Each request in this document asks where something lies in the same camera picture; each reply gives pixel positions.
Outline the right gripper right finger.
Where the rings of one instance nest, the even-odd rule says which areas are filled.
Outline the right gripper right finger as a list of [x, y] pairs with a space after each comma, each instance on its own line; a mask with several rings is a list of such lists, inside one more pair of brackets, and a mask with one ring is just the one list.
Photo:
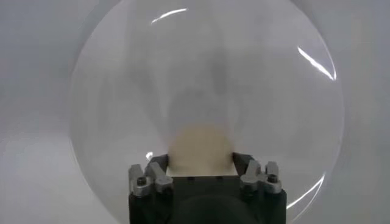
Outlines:
[[265, 170], [262, 170], [261, 164], [251, 155], [235, 152], [232, 158], [241, 188], [248, 188], [251, 192], [255, 192], [259, 189], [259, 185], [262, 185], [268, 194], [282, 192], [279, 167], [275, 161], [269, 161], [265, 165]]

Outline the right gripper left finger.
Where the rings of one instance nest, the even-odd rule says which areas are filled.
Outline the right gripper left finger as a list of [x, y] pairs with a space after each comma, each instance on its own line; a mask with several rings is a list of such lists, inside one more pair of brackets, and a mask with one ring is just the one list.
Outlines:
[[169, 164], [167, 154], [153, 157], [145, 170], [140, 164], [133, 164], [128, 170], [129, 191], [136, 197], [145, 197], [153, 192], [163, 194], [173, 190], [173, 177], [166, 174]]

